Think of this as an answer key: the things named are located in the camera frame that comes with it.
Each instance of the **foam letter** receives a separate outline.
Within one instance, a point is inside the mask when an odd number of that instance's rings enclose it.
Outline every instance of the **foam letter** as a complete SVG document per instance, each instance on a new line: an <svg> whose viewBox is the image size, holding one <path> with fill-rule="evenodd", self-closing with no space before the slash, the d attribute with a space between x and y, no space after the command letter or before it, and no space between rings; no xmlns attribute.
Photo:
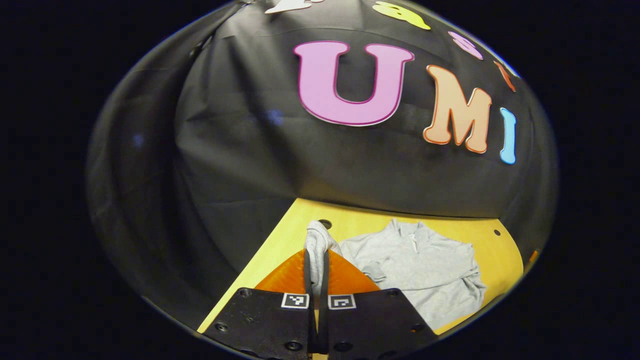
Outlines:
<svg viewBox="0 0 640 360"><path fill-rule="evenodd" d="M509 74L507 73L507 71L504 70L504 67L502 66L502 64L497 62L497 61L495 61L495 60L493 61L493 63L498 65L498 69L500 69L500 73L502 74L502 78L506 81L507 85L509 85L509 87L511 88L511 91L516 92L516 88L511 83L511 78L509 77Z"/></svg>
<svg viewBox="0 0 640 360"><path fill-rule="evenodd" d="M436 83L436 105L431 125L422 132L431 143L445 144L451 140L449 117L453 123L456 145L462 144L471 132L465 145L467 149L482 154L486 151L486 134L489 128L491 97L484 90L475 88L469 102L465 101L458 78L436 65L427 66Z"/></svg>
<svg viewBox="0 0 640 360"><path fill-rule="evenodd" d="M479 58L480 60L483 59L482 54L478 51L478 49L476 49L476 46L471 41L463 38L462 35L456 34L453 31L449 31L449 35L453 37L453 42L460 46L460 49L463 49L464 51L475 56L476 58Z"/></svg>
<svg viewBox="0 0 640 360"><path fill-rule="evenodd" d="M344 42L318 41L296 46L300 57L298 93L302 106L313 116L334 124L373 125L396 112L402 94L404 63L412 61L411 52L400 47L369 44L365 51L376 58L373 94L362 102L341 98L335 89L338 59L349 51Z"/></svg>
<svg viewBox="0 0 640 360"><path fill-rule="evenodd" d="M500 151L500 159L512 165L516 162L516 117L505 108L500 108L500 113L504 119L504 147Z"/></svg>
<svg viewBox="0 0 640 360"><path fill-rule="evenodd" d="M305 4L305 0L280 0L276 6L270 8L264 13L279 13L286 12L288 10L306 9L309 6L311 6L311 4Z"/></svg>
<svg viewBox="0 0 640 360"><path fill-rule="evenodd" d="M417 26L420 29L431 30L431 27L424 23L424 20L422 20L422 17L420 17L420 15L409 9L405 9L398 5L385 3L383 1L376 1L376 4L377 5L373 6L373 10L376 10L383 15L390 16L398 20L404 20L411 25Z"/></svg>

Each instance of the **orange letter m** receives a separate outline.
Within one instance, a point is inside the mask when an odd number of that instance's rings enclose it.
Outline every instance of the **orange letter m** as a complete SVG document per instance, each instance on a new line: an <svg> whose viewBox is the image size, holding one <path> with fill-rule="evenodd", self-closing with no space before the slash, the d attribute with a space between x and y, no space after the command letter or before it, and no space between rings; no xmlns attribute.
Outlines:
<svg viewBox="0 0 640 360"><path fill-rule="evenodd" d="M484 153L491 106L489 94L475 88L467 103L454 74L436 65L427 66L427 72L436 82L436 105L431 125L422 132L424 139L430 143L448 143L451 140L450 117L456 145L462 144L465 136L471 132L465 142L467 149L479 154Z"/></svg>

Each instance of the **fisheye lens view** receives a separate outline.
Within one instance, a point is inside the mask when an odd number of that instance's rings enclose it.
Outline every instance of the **fisheye lens view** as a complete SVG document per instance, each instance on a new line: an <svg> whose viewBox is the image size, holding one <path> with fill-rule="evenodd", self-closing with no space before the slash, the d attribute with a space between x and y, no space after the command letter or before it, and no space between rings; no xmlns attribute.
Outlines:
<svg viewBox="0 0 640 360"><path fill-rule="evenodd" d="M500 306L544 256L560 168L544 104L464 26L232 1L147 49L86 159L122 280L249 359L410 356Z"/></svg>

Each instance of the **pink letter u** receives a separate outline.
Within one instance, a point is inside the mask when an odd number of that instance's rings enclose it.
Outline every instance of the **pink letter u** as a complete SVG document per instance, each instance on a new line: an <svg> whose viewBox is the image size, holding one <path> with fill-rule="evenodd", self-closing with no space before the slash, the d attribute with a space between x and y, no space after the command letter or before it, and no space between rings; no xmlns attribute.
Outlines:
<svg viewBox="0 0 640 360"><path fill-rule="evenodd" d="M369 44L365 51L376 58L373 94L362 102L341 98L335 89L338 58L349 51L344 42L317 41L300 44L298 93L302 106L313 116L334 124L366 126L383 122L396 112L402 94L404 63L411 52L399 47Z"/></svg>

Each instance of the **black background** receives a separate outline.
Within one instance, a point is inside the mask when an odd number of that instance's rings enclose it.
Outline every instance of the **black background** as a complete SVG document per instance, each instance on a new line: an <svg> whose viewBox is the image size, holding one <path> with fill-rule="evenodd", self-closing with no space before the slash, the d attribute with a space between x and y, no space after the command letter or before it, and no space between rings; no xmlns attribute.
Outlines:
<svg viewBox="0 0 640 360"><path fill-rule="evenodd" d="M106 97L153 46L219 4L3 5L7 357L224 358L127 287L101 252L84 197L86 148ZM640 72L632 54L638 4L424 4L497 51L531 85L557 135L562 181L557 222L529 276L425 358L632 357L634 273L625 265L637 235L625 199L637 160L623 144L637 121L636 93L624 87Z"/></svg>

